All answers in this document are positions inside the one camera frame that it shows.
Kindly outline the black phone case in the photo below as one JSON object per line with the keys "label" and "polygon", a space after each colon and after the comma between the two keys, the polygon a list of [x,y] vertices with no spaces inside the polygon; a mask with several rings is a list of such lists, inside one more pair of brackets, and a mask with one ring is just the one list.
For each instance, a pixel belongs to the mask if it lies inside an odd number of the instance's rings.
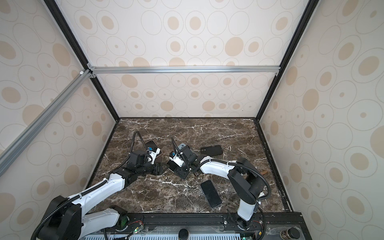
{"label": "black phone case", "polygon": [[202,147],[200,149],[200,152],[202,155],[207,155],[211,157],[219,156],[224,153],[221,145]]}

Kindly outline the blue phone black screen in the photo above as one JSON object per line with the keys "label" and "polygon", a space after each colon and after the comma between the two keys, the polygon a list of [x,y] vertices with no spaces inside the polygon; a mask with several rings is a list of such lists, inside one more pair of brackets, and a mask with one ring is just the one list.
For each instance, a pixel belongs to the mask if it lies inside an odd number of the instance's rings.
{"label": "blue phone black screen", "polygon": [[151,151],[151,152],[157,152],[158,150],[158,145],[153,141],[153,140],[150,140],[148,142],[145,143],[145,146],[147,148],[147,150]]}

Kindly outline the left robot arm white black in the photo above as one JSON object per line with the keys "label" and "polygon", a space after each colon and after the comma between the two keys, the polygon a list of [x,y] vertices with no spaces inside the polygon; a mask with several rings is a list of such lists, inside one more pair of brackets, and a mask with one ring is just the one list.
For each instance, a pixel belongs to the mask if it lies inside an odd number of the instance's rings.
{"label": "left robot arm white black", "polygon": [[79,240],[101,229],[115,226],[126,211],[119,207],[91,214],[89,211],[109,196],[120,192],[139,177],[163,174],[156,162],[161,149],[153,142],[144,143],[144,150],[130,150],[128,157],[99,183],[69,197],[54,198],[41,222],[32,233],[32,240]]}

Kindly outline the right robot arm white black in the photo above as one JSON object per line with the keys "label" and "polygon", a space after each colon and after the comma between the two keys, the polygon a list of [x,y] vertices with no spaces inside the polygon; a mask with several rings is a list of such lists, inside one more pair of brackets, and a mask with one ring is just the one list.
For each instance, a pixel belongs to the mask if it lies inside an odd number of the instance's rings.
{"label": "right robot arm white black", "polygon": [[237,161],[219,160],[208,155],[197,155],[189,146],[174,147],[167,162],[169,169],[181,179],[189,174],[211,174],[230,181],[240,198],[236,224],[241,230],[251,226],[253,214],[261,201],[270,198],[271,186],[263,175],[245,158]]}

